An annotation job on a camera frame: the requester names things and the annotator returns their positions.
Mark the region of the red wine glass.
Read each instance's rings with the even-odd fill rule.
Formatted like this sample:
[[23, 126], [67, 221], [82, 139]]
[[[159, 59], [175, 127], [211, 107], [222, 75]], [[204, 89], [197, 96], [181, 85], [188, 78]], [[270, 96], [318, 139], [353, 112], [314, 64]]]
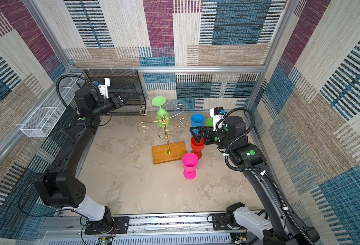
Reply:
[[198, 159], [202, 158], [202, 150], [204, 149], [204, 139], [202, 138], [200, 142], [198, 143], [194, 137], [191, 137], [191, 148], [192, 153], [194, 153]]

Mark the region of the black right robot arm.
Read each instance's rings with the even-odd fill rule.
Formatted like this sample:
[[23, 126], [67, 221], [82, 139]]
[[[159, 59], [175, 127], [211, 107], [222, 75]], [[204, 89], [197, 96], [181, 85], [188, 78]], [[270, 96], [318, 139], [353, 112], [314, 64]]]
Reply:
[[222, 131], [213, 127], [191, 127], [197, 143], [215, 144], [223, 150], [227, 167], [241, 172], [257, 193], [268, 218], [251, 212], [242, 203], [227, 208], [228, 225], [243, 227], [265, 245], [313, 245], [320, 235], [290, 206], [260, 149], [248, 141], [247, 125], [239, 116], [225, 118]]

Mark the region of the green wine glass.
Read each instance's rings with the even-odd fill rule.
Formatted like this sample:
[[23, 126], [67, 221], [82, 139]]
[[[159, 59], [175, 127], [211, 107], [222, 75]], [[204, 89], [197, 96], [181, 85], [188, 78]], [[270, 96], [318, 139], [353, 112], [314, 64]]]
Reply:
[[207, 127], [214, 127], [214, 120], [213, 120], [212, 117], [210, 117], [210, 118], [208, 118], [208, 119], [206, 120], [206, 126], [207, 126]]
[[162, 128], [163, 127], [163, 119], [166, 120], [166, 122], [170, 122], [170, 116], [169, 113], [166, 111], [166, 109], [163, 106], [167, 106], [166, 103], [166, 98], [163, 96], [158, 96], [152, 99], [152, 104], [154, 106], [158, 106], [158, 111], [156, 112], [156, 120], [157, 120], [157, 125]]

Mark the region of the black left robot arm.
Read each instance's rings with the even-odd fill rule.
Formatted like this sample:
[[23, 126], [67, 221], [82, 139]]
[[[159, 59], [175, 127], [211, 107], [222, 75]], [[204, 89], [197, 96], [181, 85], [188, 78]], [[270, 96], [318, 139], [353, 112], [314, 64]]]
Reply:
[[77, 107], [73, 111], [73, 121], [66, 130], [68, 138], [55, 160], [42, 174], [36, 175], [34, 182], [45, 205], [73, 210], [90, 222], [104, 225], [106, 228], [112, 225], [109, 208], [92, 200], [85, 185], [75, 175], [88, 142], [99, 128], [100, 117], [123, 107], [131, 96], [131, 93], [114, 92], [107, 99], [102, 99], [99, 93], [87, 87], [75, 92], [74, 100]]

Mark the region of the pink wine glass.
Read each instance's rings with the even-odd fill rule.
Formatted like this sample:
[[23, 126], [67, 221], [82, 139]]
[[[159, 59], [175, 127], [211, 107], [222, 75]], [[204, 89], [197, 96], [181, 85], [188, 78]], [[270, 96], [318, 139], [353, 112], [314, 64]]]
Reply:
[[184, 177], [188, 180], [192, 180], [196, 177], [196, 169], [198, 167], [198, 157], [194, 153], [187, 153], [182, 158]]

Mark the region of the blue wine glass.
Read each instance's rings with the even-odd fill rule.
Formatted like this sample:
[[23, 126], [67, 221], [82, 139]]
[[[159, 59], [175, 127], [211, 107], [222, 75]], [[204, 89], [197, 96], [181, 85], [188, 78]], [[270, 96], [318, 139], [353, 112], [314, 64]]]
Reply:
[[205, 117], [202, 114], [196, 113], [191, 116], [191, 127], [202, 127], [205, 122]]

